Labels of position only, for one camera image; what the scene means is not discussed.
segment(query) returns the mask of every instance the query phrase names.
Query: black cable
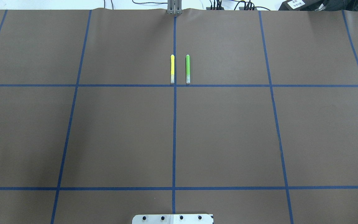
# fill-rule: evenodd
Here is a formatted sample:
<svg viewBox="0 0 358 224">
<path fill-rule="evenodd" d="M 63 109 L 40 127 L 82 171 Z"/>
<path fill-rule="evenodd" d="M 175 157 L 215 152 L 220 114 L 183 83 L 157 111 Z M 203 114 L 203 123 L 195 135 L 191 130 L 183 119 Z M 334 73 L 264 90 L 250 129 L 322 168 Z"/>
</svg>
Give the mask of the black cable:
<svg viewBox="0 0 358 224">
<path fill-rule="evenodd" d="M 262 7 L 262 6 L 254 6 L 254 7 L 252 7 L 252 8 L 253 8 L 253 9 L 254 9 L 254 8 L 264 8 L 264 9 L 267 9 L 267 10 L 271 11 L 270 9 L 265 8 L 265 7 Z"/>
<path fill-rule="evenodd" d="M 220 10 L 219 0 L 216 1 L 216 10 Z"/>
<path fill-rule="evenodd" d="M 252 5 L 251 5 L 251 1 L 249 1 L 248 4 L 247 4 L 247 6 L 244 7 L 244 10 L 249 10 L 249 9 L 250 9 L 250 6 L 252 6 Z"/>
<path fill-rule="evenodd" d="M 132 2 L 139 5 L 140 4 L 168 4 L 167 2 L 134 2 L 133 0 Z"/>
<path fill-rule="evenodd" d="M 354 0 L 352 11 L 354 10 L 354 7 L 356 6 L 356 2 L 357 2 L 357 0 Z"/>
<path fill-rule="evenodd" d="M 219 10 L 223 10 L 223 8 L 222 8 L 222 0 L 220 0 L 220 2 L 218 0 L 218 3 L 219 3 Z"/>
<path fill-rule="evenodd" d="M 342 4 L 343 4 L 343 9 L 345 10 L 345 9 L 346 9 L 345 0 L 342 1 Z M 332 9 L 332 8 L 338 7 L 338 5 L 339 5 L 339 4 L 333 5 L 333 6 L 331 6 L 331 7 L 326 7 L 326 8 L 323 9 L 322 11 L 327 11 L 327 9 Z"/>
<path fill-rule="evenodd" d="M 234 9 L 233 9 L 233 10 L 236 10 L 236 8 L 237 8 L 238 4 L 240 4 L 240 2 L 243 2 L 243 3 L 244 3 L 244 7 L 245 7 L 245 6 L 246 6 L 246 4 L 247 4 L 247 3 L 246 3 L 245 1 L 243 1 L 243 0 L 242 0 L 242 1 L 238 1 L 238 2 L 237 2 L 237 5 L 234 7 Z"/>
</svg>

